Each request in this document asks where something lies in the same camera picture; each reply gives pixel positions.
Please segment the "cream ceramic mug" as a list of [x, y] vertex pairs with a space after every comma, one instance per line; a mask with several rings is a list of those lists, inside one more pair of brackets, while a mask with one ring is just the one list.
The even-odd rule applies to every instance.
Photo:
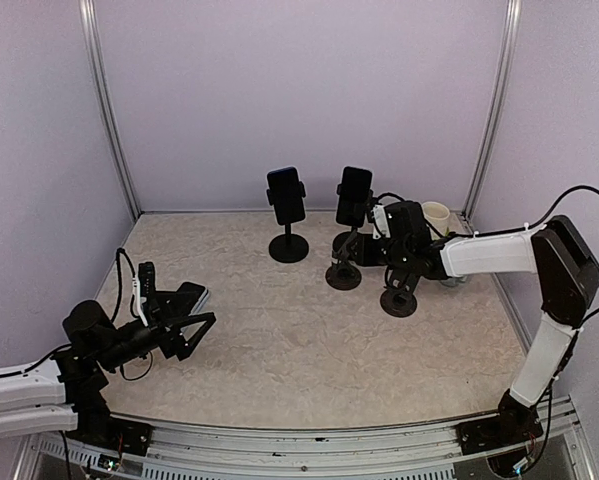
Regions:
[[443, 236], [440, 230], [449, 228], [450, 210], [439, 202], [428, 201], [422, 204], [422, 211], [425, 219], [431, 224], [433, 234], [437, 237]]

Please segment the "black folding stand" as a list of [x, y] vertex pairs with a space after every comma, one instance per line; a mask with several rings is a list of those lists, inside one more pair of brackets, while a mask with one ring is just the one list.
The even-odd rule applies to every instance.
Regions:
[[385, 290], [380, 296], [383, 311], [397, 318], [413, 315], [418, 306], [414, 292], [419, 280], [419, 275], [388, 267], [384, 274]]
[[326, 282], [334, 289], [349, 291], [355, 289], [362, 280], [360, 271], [351, 263], [352, 248], [356, 246], [358, 232], [353, 229], [345, 240], [332, 253], [331, 266], [326, 270]]

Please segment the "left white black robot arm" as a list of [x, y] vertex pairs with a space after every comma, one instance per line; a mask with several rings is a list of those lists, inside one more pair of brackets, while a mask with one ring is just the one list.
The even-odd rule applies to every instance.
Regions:
[[185, 282], [136, 302], [137, 319], [116, 327], [95, 300], [78, 304], [63, 322], [69, 342], [42, 359], [0, 369], [0, 439], [64, 431], [100, 445], [119, 424], [101, 392], [107, 376], [154, 350], [165, 358], [191, 356], [216, 318], [202, 310], [209, 291]]

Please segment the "phone in white case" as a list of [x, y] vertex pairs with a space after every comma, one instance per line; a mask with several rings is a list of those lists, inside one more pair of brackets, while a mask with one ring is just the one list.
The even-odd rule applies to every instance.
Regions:
[[210, 297], [207, 287], [193, 282], [182, 283], [178, 292], [184, 296], [183, 312], [188, 315], [201, 312]]

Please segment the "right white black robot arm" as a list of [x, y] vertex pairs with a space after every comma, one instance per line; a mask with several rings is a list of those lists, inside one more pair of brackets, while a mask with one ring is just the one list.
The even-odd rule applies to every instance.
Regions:
[[548, 393], [569, 361], [599, 289], [599, 262], [571, 219], [542, 218], [509, 230], [470, 233], [452, 229], [450, 212], [436, 202], [372, 199], [356, 209], [343, 239], [333, 243], [333, 262], [344, 278], [360, 281], [361, 266], [385, 269], [380, 305], [393, 317], [418, 308], [422, 280], [531, 276], [538, 289], [539, 323], [492, 419], [490, 433], [514, 442], [530, 424], [529, 414]]

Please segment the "right aluminium frame post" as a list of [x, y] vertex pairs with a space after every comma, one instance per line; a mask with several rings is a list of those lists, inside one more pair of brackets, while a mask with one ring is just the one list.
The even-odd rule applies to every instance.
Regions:
[[485, 130], [478, 151], [477, 163], [462, 209], [462, 216], [467, 222], [471, 222], [475, 215], [478, 201], [485, 185], [487, 171], [492, 160], [493, 149], [503, 115], [508, 80], [513, 65], [521, 9], [521, 0], [509, 0], [506, 3], [502, 42], [493, 92], [486, 117]]

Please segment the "teal phone black screen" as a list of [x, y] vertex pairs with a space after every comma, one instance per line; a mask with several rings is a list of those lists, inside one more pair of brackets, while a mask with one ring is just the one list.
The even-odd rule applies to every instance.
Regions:
[[353, 166], [346, 166], [343, 169], [340, 184], [343, 187], [344, 196], [349, 196], [356, 201], [363, 201], [367, 191], [371, 189], [371, 183], [371, 171]]

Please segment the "light blue mug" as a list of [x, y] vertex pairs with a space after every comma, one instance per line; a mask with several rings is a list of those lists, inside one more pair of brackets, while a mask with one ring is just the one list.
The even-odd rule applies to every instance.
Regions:
[[460, 285], [464, 285], [469, 280], [467, 275], [459, 276], [459, 277], [449, 277], [444, 280], [440, 280], [439, 283], [447, 288], [456, 288]]

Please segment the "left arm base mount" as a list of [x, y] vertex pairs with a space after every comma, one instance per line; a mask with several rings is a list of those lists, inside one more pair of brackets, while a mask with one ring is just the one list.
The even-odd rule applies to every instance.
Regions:
[[80, 413], [78, 427], [67, 437], [120, 454], [145, 457], [152, 438], [150, 424], [104, 413]]

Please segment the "aluminium frame post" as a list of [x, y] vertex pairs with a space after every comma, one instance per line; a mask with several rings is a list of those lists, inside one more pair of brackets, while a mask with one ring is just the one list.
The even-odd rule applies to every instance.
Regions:
[[80, 0], [78, 4], [86, 51], [94, 82], [95, 95], [99, 104], [103, 128], [112, 155], [113, 166], [130, 216], [132, 220], [136, 222], [143, 211], [123, 151], [113, 103], [108, 88], [103, 51], [98, 31], [95, 2], [93, 0]]
[[475, 215], [478, 201], [485, 185], [487, 171], [492, 160], [493, 149], [503, 115], [508, 80], [513, 65], [521, 9], [521, 0], [509, 0], [506, 3], [502, 42], [493, 92], [486, 117], [485, 130], [478, 151], [477, 163], [462, 209], [462, 216], [467, 222], [471, 222]]

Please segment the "left aluminium frame post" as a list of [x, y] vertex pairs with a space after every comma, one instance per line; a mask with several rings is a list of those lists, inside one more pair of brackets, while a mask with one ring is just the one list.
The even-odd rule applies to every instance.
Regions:
[[99, 104], [103, 128], [112, 155], [113, 166], [130, 216], [132, 220], [136, 222], [143, 211], [123, 151], [113, 103], [108, 88], [103, 51], [98, 31], [95, 2], [93, 0], [80, 0], [78, 4], [86, 51], [94, 82], [95, 95]]

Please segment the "black pole phone stand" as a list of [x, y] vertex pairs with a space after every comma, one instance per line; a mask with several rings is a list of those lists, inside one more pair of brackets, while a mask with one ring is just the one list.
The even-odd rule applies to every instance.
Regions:
[[308, 255], [309, 244], [304, 237], [292, 232], [293, 224], [284, 225], [284, 233], [269, 243], [269, 254], [277, 262], [296, 263]]
[[370, 204], [373, 198], [373, 190], [367, 191], [366, 198], [363, 201], [353, 200], [342, 193], [341, 184], [337, 186], [338, 203], [335, 213], [335, 221], [339, 225], [349, 227], [352, 231], [360, 229], [368, 216]]

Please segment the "front aluminium rail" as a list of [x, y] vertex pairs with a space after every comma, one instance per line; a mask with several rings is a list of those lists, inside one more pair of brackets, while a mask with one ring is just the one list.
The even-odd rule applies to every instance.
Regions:
[[14, 479], [488, 479], [515, 446], [465, 454], [463, 418], [347, 429], [253, 429], [152, 421], [145, 455], [113, 453], [55, 433], [23, 440]]

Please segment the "blue phone black screen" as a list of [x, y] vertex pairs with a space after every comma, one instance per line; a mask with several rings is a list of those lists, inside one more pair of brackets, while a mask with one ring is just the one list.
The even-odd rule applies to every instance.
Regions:
[[305, 187], [300, 181], [295, 167], [285, 167], [270, 171], [267, 198], [273, 207], [278, 225], [289, 225], [305, 219]]

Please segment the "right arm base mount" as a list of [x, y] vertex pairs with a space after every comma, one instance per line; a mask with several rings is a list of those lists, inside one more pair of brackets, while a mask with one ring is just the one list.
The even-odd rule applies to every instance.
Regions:
[[464, 456], [496, 450], [541, 437], [544, 433], [539, 420], [524, 425], [505, 426], [500, 416], [462, 422], [456, 426], [461, 452]]

